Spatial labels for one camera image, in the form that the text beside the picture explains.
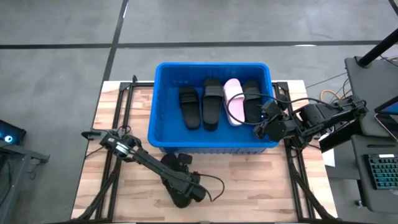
blue plastic bin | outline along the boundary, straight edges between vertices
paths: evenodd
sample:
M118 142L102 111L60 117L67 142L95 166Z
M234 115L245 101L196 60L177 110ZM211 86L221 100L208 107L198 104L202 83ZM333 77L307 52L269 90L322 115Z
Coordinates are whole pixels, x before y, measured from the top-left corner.
M151 145L164 152L228 154L255 154L278 145L267 137L257 139L253 126L230 125L224 106L216 131L206 131L203 120L199 129L188 130L180 109L178 89L194 87L201 103L207 78L218 78L222 85L230 78L237 78L242 85L254 79L259 82L261 93L273 95L269 69L263 63L162 63L156 69L150 112L148 140Z

wooden table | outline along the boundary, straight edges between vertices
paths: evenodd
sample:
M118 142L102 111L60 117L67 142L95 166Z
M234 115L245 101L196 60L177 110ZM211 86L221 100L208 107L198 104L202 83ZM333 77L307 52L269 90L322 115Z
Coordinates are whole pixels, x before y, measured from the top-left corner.
M94 128L110 129L112 127L119 83L104 82L95 114ZM288 81L288 84L292 100L307 96L302 80ZM163 154L159 149L152 147L147 140L151 101L152 88L134 89L129 125L132 127L131 133L142 140L144 149L160 160ZM307 101L300 101L294 103L293 107L296 109L307 103ZM99 148L98 142L90 142L87 153ZM82 214L98 193L105 157L106 151L103 150L91 155L85 161L72 218ZM321 152L318 149L308 147L303 151L303 157L312 192L328 212L336 217L335 204ZM226 186L225 193L213 203L206 197L200 203L192 202L188 208L180 209L175 207L171 201L158 175L139 164L123 162L114 221L297 221L283 141L277 147L267 149L262 154L194 154L190 170L197 170L200 173L222 178ZM215 196L220 193L221 184L217 180L204 177L200 183L212 195ZM304 216L308 217L301 191L300 198ZM104 206L105 215L108 211L107 204L105 203Z

mechanical keyboard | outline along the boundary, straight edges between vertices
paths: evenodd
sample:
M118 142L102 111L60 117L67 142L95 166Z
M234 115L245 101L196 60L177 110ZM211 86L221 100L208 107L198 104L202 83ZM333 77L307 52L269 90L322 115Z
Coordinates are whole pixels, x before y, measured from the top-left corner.
M398 155L364 155L369 177L375 190L398 190Z

black slide sandal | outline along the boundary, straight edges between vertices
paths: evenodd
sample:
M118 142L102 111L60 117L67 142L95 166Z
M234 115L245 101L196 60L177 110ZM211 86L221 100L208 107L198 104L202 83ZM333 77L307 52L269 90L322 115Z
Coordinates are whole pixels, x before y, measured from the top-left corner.
M197 91L192 87L180 88L180 107L184 123L189 130L200 127L200 109Z
M242 86L244 93L261 93L256 80L248 80ZM244 117L246 122L256 123L261 119L261 96L245 95L243 101Z
M218 127L223 94L223 87L218 79L206 79L205 90L203 91L202 114L203 124L207 131L214 131Z
M175 156L175 154L166 154L162 160L160 160L161 163L165 164L168 168L177 171L177 172L184 172L184 170L179 169L179 164L178 164L178 159ZM191 199L185 197L184 195L178 193L175 189L170 186L169 182L161 177L163 185L166 187L170 197L173 200L173 203L175 206L178 208L186 208L191 204Z

pink slide sandal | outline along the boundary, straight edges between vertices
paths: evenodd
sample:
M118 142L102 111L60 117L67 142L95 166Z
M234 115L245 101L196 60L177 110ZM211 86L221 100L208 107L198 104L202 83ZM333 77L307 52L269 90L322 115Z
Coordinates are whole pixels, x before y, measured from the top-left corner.
M228 101L236 94L242 93L242 87L241 83L239 80L236 78L232 78L228 80L224 87L224 98L225 98L225 106L228 103ZM244 95L239 95L235 97L230 103L229 103L229 112L238 120L244 121L244 110L243 110L243 101L244 101ZM241 125L240 122L236 121L233 119L228 113L228 121L232 126L239 126Z

